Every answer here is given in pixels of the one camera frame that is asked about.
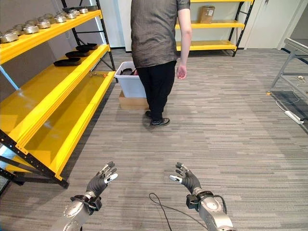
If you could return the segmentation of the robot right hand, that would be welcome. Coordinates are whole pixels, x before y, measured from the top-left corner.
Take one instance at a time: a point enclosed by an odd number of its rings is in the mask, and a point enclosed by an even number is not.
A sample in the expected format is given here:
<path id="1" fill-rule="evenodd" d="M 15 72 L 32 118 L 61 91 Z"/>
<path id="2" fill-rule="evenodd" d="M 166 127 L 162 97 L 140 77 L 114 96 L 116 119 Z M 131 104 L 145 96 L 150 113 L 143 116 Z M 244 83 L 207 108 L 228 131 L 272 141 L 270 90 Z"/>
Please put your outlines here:
<path id="1" fill-rule="evenodd" d="M 175 172 L 178 173 L 178 176 L 170 175 L 171 181 L 184 185 L 191 194 L 195 194 L 195 189 L 201 189 L 199 179 L 183 163 L 177 162 L 176 168 Z"/>

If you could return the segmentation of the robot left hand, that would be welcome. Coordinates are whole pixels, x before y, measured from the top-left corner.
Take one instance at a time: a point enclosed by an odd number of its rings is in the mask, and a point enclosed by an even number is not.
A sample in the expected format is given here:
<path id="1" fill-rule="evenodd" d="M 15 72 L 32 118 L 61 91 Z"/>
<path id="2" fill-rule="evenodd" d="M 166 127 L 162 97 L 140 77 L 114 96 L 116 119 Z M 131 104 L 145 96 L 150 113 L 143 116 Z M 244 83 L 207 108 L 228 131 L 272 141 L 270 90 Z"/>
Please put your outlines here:
<path id="1" fill-rule="evenodd" d="M 108 183 L 118 177 L 116 173 L 115 163 L 110 161 L 106 164 L 88 183 L 86 192 L 91 197 L 98 197 L 108 186 Z"/>

